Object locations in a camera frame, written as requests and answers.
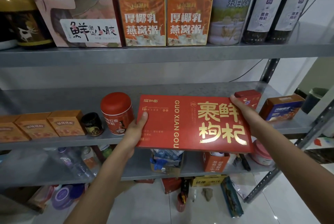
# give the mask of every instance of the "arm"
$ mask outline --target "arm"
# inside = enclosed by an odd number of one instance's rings
[[[148,114],[144,112],[138,124],[132,121],[123,139],[103,163],[97,177],[64,224],[107,222],[114,203],[116,187],[121,180],[126,162],[135,151],[147,118]]]
[[[269,152],[277,167],[322,224],[333,223],[334,175],[316,163],[286,137],[233,95],[251,133]]]

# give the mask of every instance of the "hand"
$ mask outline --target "hand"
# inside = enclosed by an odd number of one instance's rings
[[[234,95],[230,96],[230,99],[232,103],[238,107],[244,116],[245,120],[248,122],[251,130],[251,134],[258,138],[258,131],[261,129],[262,126],[267,125],[267,123],[259,116],[259,114],[252,109],[251,107],[248,107],[243,102],[241,102],[239,99],[237,99]]]
[[[123,151],[125,151],[128,159],[131,158],[133,153],[135,152],[135,146],[140,140],[142,130],[144,125],[146,124],[147,118],[148,113],[145,111],[137,124],[136,120],[133,120],[131,124],[129,124],[123,139],[117,145],[117,148],[121,148]]]

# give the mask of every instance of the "metal shelf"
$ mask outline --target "metal shelf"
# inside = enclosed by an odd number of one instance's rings
[[[127,64],[183,61],[215,61],[332,56],[332,29],[300,23],[287,45],[51,48],[0,51],[0,67],[73,66],[85,64]]]
[[[137,114],[141,94],[152,95],[194,95],[194,96],[230,96],[236,91],[256,89],[262,93],[257,111],[260,111],[265,100],[269,97],[281,96],[270,85],[263,82],[222,82],[196,83],[173,85],[150,85],[133,87],[86,87],[59,88],[42,90],[10,90],[2,92],[2,100],[11,100],[11,105],[0,106],[0,114],[22,114],[50,112],[55,110],[82,110],[83,113],[98,112],[101,116],[100,101],[111,92],[127,93]],[[276,122],[273,126],[283,134],[306,133],[310,130],[311,121],[306,114],[299,111],[290,121]],[[86,146],[100,144],[117,144],[121,136],[112,134],[106,129],[100,136],[70,136],[46,138],[26,142],[0,143],[0,150],[26,147],[60,147]]]
[[[139,180],[174,177],[156,173],[150,167],[151,151],[136,149],[126,164],[121,180]],[[262,166],[246,156],[251,172],[272,171],[274,166]],[[223,173],[203,172],[202,152],[185,152],[185,160],[180,176],[232,174],[247,172],[241,163],[230,165]],[[48,157],[41,149],[18,149],[10,152],[0,165],[0,188],[20,186],[40,186],[50,184],[90,183],[92,178],[79,178],[72,175],[65,164]]]

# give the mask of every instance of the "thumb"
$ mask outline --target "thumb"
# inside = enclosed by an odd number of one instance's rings
[[[137,127],[140,129],[143,129],[144,125],[146,124],[147,119],[148,119],[148,113],[144,111],[144,113],[142,114],[142,117],[137,123]]]
[[[231,95],[230,99],[231,99],[231,102],[241,110],[241,112],[243,112],[245,109],[248,108],[242,101],[240,101],[234,95]]]

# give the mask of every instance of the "pink container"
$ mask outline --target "pink container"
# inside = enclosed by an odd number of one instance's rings
[[[251,158],[260,165],[270,166],[273,159],[265,149],[265,147],[257,139],[253,142],[254,152],[250,154]]]

